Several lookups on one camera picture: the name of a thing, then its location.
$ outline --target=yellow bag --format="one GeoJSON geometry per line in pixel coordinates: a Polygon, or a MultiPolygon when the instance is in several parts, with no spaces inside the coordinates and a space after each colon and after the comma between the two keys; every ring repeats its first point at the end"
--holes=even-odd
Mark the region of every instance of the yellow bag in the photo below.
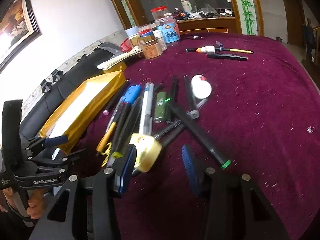
{"type": "Polygon", "coordinates": [[[66,154],[76,145],[90,122],[124,84],[123,71],[87,79],[54,111],[40,130],[42,138],[67,135],[59,148],[66,154]]]}

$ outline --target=black marker with green cap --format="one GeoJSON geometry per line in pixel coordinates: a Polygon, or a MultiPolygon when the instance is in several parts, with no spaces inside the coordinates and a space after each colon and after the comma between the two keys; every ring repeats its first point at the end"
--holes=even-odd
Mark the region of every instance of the black marker with green cap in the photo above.
{"type": "Polygon", "coordinates": [[[220,153],[212,143],[212,139],[208,134],[187,114],[186,111],[179,106],[176,102],[168,98],[166,100],[167,106],[172,111],[172,113],[179,119],[181,122],[193,133],[195,137],[203,144],[204,147],[215,157],[215,159],[221,165],[221,168],[224,170],[231,164],[231,160],[226,158],[222,153],[220,153]]]}

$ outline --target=wooden door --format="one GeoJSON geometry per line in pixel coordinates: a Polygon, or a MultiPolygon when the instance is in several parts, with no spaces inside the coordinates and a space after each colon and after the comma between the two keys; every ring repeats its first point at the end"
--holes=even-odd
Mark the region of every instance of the wooden door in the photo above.
{"type": "Polygon", "coordinates": [[[302,0],[283,0],[287,15],[288,43],[304,47],[303,28],[306,23],[302,0]]]}

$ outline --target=purple velvet cloth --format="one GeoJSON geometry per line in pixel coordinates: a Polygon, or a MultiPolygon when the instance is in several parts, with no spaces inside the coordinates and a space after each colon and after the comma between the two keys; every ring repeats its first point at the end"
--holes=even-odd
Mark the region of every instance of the purple velvet cloth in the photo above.
{"type": "MultiPolygon", "coordinates": [[[[204,39],[191,40],[193,35],[183,35],[179,44],[168,44],[161,57],[141,59],[129,66],[125,76],[132,84],[146,78],[155,84],[163,82],[168,92],[172,76],[177,75],[178,103],[187,110],[182,77],[204,75],[212,85],[212,94],[200,110],[198,124],[232,160],[226,172],[249,174],[274,206],[291,238],[297,240],[320,206],[319,94],[303,67],[279,42],[247,35],[201,35],[204,39]],[[248,62],[240,62],[185,52],[187,48],[215,45],[216,41],[225,48],[255,53],[237,53],[250,57],[248,62]]],[[[79,142],[91,150],[91,159],[108,119],[100,114],[79,142]]],[[[154,130],[161,127],[163,124],[154,125],[154,130]]],[[[190,132],[183,131],[161,152],[148,173],[131,180],[124,198],[115,200],[123,240],[200,239],[208,203],[189,188],[181,159],[185,143],[198,158],[218,168],[190,132]]],[[[100,162],[96,158],[95,164],[86,163],[84,169],[92,170],[100,162]]]]}

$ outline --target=white wall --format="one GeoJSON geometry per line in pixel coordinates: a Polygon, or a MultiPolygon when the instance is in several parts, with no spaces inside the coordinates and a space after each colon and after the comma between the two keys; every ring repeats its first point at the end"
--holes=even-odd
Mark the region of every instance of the white wall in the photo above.
{"type": "Polygon", "coordinates": [[[31,0],[31,4],[42,35],[0,74],[0,120],[4,101],[27,99],[55,68],[123,28],[111,0],[31,0]]]}
{"type": "MultiPolygon", "coordinates": [[[[288,42],[288,29],[287,29],[287,19],[284,8],[283,0],[260,0],[263,20],[264,20],[264,33],[266,37],[276,39],[276,37],[281,37],[283,42],[288,42]]],[[[315,16],[311,12],[308,5],[302,0],[303,9],[306,19],[310,18],[312,21],[312,26],[316,27],[319,25],[315,16]]]]}

